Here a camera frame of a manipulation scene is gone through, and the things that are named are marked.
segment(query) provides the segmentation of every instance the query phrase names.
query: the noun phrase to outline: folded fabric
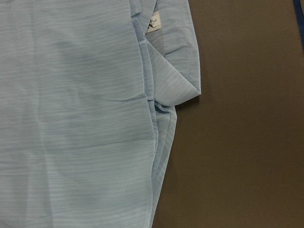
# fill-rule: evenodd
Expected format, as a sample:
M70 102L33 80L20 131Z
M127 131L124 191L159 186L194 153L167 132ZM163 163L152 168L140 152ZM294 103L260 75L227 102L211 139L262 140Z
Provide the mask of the folded fabric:
M200 94L188 2L0 1L0 20L0 227L151 227L174 106Z

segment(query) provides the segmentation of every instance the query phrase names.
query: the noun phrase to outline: striped fabric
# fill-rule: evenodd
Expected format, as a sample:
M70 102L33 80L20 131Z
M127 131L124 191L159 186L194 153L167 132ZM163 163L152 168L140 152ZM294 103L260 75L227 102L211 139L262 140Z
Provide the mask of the striped fabric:
M0 22L0 228L151 227L200 94L188 2L0 0Z

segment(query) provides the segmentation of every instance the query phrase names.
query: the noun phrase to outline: blue edge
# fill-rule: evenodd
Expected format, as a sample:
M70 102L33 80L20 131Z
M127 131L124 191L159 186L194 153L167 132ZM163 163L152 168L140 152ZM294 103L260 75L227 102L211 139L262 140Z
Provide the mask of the blue edge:
M296 13L296 19L298 21L301 40L302 40L302 48L304 51L304 15L301 7L300 0L293 0L294 1L294 9Z

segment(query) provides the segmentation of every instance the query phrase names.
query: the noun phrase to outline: brown surface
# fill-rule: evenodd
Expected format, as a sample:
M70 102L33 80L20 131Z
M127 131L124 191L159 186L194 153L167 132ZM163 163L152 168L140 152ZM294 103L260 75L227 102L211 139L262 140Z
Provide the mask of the brown surface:
M202 90L179 107L154 228L304 228L304 54L291 0L190 0Z

